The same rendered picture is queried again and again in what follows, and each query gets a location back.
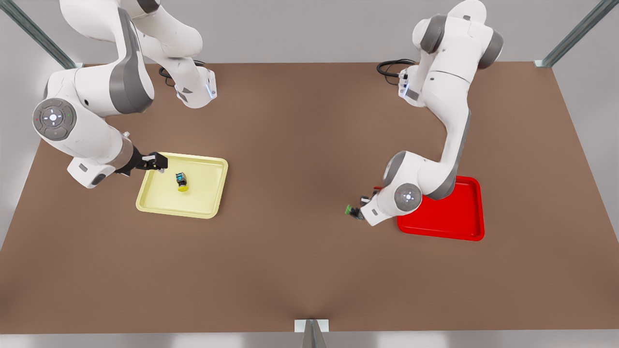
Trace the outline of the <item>pale yellow tray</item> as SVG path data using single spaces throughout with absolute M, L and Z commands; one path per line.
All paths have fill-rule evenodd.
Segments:
M 163 173 L 148 171 L 135 206 L 155 214 L 203 218 L 214 217 L 219 209 L 228 162 L 217 157 L 163 152 L 168 168 Z M 178 191 L 175 175 L 187 176 L 188 191 Z

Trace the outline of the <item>red tray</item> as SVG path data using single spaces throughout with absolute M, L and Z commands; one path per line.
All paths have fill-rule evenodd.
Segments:
M 480 241 L 485 235 L 480 184 L 473 177 L 457 176 L 449 196 L 425 196 L 418 209 L 397 217 L 397 225 L 412 235 Z

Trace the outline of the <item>silver frame post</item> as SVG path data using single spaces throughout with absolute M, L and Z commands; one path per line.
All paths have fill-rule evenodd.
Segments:
M 0 0 L 0 10 L 4 11 L 9 18 L 64 69 L 77 69 L 84 66 L 81 62 L 74 62 L 66 55 L 13 0 Z
M 303 333 L 301 348 L 327 348 L 324 332 L 329 332 L 327 319 L 295 319 L 294 332 Z
M 582 20 L 553 48 L 544 59 L 535 60 L 538 68 L 552 68 L 572 49 L 585 35 L 606 17 L 611 10 L 619 5 L 619 0 L 599 0 Z

